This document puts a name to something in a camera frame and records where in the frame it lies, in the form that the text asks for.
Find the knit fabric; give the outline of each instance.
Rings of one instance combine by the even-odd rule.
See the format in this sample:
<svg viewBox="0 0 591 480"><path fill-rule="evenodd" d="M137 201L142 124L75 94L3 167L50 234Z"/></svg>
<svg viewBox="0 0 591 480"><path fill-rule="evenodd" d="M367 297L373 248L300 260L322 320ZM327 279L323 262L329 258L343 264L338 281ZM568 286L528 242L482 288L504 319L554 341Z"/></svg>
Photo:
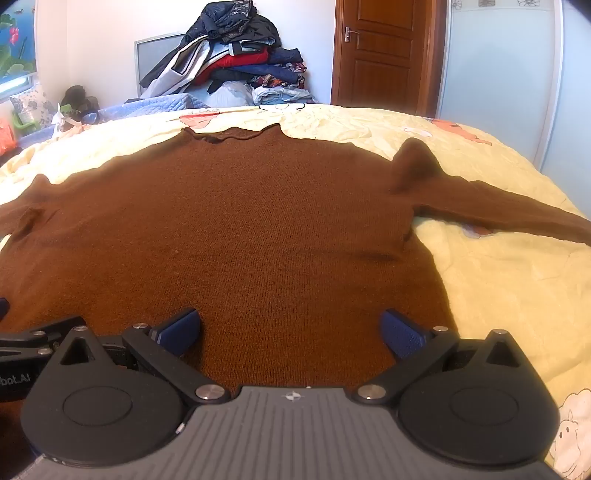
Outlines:
<svg viewBox="0 0 591 480"><path fill-rule="evenodd" d="M186 361L217 382L352 388L394 362L385 309L454 328L415 215L591 245L587 220L448 176L419 140L390 162L279 125L184 129L62 184L38 176L0 207L0 330L79 314L113 335L192 306L203 330ZM11 473L28 454L17 412L0 405Z"/></svg>

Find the circular base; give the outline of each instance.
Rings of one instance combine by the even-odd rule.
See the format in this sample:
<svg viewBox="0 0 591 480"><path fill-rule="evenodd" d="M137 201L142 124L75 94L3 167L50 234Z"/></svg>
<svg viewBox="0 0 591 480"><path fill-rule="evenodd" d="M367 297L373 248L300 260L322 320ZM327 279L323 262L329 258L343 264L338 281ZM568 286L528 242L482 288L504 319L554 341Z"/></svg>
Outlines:
<svg viewBox="0 0 591 480"><path fill-rule="evenodd" d="M400 399L398 419L422 448L447 460L509 466L545 454L556 407L536 384L506 368L425 377Z"/></svg>
<svg viewBox="0 0 591 480"><path fill-rule="evenodd" d="M78 367L86 367L77 375ZM182 422L176 391L152 375L71 365L59 389L23 405L21 424L35 450L76 466L119 465L162 447Z"/></svg>

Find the blue gripper pad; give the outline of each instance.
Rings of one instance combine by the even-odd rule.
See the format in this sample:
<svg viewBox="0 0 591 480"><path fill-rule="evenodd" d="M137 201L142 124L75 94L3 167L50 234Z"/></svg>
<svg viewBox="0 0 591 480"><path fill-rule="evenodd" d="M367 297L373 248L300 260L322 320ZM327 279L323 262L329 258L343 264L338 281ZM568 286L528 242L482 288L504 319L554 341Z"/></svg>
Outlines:
<svg viewBox="0 0 591 480"><path fill-rule="evenodd" d="M181 356L197 341L201 329L201 317L195 309L185 309L150 330L150 338L168 350Z"/></svg>
<svg viewBox="0 0 591 480"><path fill-rule="evenodd" d="M404 359L425 346L431 333L394 309L386 310L379 321L382 340L394 355Z"/></svg>
<svg viewBox="0 0 591 480"><path fill-rule="evenodd" d="M6 316L9 309L10 304L8 303L8 300L3 297L0 297L0 320L2 320Z"/></svg>

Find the orange bag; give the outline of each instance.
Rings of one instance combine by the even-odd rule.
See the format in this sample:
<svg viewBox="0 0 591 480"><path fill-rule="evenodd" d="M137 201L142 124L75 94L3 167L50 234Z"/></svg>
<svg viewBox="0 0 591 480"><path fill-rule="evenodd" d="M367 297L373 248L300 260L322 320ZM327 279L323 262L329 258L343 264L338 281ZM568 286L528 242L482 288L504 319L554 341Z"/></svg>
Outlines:
<svg viewBox="0 0 591 480"><path fill-rule="evenodd" d="M14 139L14 134L10 128L10 124L0 118L0 155L13 150L17 146L17 141Z"/></svg>

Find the sliding wardrobe door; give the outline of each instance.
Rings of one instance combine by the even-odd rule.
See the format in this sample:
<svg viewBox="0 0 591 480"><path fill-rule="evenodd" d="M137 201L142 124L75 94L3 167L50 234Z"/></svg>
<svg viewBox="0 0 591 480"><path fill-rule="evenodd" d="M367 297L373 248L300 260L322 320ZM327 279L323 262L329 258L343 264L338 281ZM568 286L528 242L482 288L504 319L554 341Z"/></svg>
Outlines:
<svg viewBox="0 0 591 480"><path fill-rule="evenodd" d="M450 0L439 117L484 130L532 162L556 97L554 0Z"/></svg>

